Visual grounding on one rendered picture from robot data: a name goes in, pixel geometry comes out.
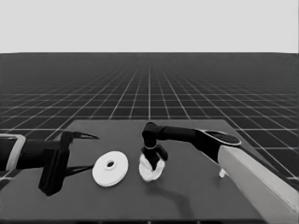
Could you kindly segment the white round carrier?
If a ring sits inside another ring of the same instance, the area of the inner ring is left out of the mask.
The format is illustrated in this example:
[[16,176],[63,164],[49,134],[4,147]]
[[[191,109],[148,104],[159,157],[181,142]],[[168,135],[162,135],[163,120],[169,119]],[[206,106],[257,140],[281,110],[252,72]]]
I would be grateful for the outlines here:
[[158,169],[156,169],[155,171],[152,171],[151,166],[150,166],[150,168],[148,168],[148,167],[145,167],[145,166],[144,166],[143,164],[141,164],[141,163],[139,163],[139,165],[138,165],[138,171],[139,171],[139,173],[140,173],[140,171],[145,171],[145,172],[149,172],[149,173],[151,174],[150,181],[155,181],[155,180],[157,180],[157,179],[161,176],[163,170],[158,170]]

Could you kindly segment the large thick white disc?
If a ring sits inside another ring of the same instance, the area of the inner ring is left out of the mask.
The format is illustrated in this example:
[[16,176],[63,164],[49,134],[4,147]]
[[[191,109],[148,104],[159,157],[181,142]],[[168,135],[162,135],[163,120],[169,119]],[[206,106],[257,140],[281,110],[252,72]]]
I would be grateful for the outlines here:
[[97,159],[92,175],[101,187],[112,187],[123,180],[129,169],[126,155],[120,151],[109,151]]

